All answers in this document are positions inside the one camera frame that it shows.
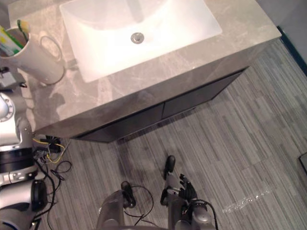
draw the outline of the sink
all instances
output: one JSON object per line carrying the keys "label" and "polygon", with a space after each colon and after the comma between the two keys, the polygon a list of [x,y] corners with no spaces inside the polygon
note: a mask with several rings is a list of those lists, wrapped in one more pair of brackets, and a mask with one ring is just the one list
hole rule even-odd
{"label": "sink", "polygon": [[60,11],[85,82],[222,32],[204,0],[73,0]]}

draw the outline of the toothbrush holder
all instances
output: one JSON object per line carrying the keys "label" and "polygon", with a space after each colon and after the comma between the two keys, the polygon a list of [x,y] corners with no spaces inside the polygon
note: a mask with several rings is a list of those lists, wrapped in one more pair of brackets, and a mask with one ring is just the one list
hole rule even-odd
{"label": "toothbrush holder", "polygon": [[[18,28],[11,28],[7,31],[24,45],[24,47],[13,56],[8,57],[4,53],[0,53],[1,65],[13,65],[20,68],[45,84],[54,84],[63,77],[64,66],[60,63],[62,60],[61,48],[57,41],[48,35],[46,31],[40,32],[39,43],[32,38],[31,33],[26,33],[28,37],[28,41],[26,42],[22,32]],[[48,39],[56,45],[59,50],[57,57],[42,46],[43,39]]]}

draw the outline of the bathroom vanity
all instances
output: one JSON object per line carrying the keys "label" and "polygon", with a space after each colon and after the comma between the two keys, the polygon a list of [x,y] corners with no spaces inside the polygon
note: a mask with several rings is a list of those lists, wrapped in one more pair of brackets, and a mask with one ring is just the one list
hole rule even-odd
{"label": "bathroom vanity", "polygon": [[47,30],[61,45],[63,79],[43,86],[24,74],[23,96],[33,131],[62,138],[110,142],[194,108],[214,98],[280,36],[255,0],[205,0],[222,33],[85,82],[59,10],[64,2],[8,6],[12,26],[24,19],[34,35]]}

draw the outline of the cabinet drawer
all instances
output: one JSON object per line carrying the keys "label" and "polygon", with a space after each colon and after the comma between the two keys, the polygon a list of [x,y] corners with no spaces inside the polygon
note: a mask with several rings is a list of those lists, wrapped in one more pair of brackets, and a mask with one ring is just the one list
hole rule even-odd
{"label": "cabinet drawer", "polygon": [[193,108],[203,102],[213,99],[224,88],[235,80],[244,70],[237,71],[220,80],[211,82],[200,88],[189,91],[181,96],[165,102],[162,118],[173,116],[187,109]]}
{"label": "cabinet drawer", "polygon": [[95,131],[77,137],[77,139],[111,142],[130,133],[141,130],[161,120],[164,104],[156,105],[119,121],[103,126]]}

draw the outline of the mug handle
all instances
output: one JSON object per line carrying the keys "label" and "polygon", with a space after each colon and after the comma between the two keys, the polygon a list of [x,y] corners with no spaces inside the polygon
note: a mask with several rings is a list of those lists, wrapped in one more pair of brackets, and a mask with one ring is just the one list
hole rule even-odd
{"label": "mug handle", "polygon": [[[42,41],[43,41],[44,38],[49,39],[50,41],[52,41],[52,42],[57,46],[58,51],[59,51],[59,55],[54,56],[47,48],[45,48],[45,47],[42,45]],[[63,54],[62,54],[60,45],[58,44],[58,42],[57,42],[47,31],[42,30],[41,32],[39,32],[39,44],[40,44],[40,46],[43,47],[51,56],[55,57],[57,61],[61,61],[61,60],[62,60]]]}

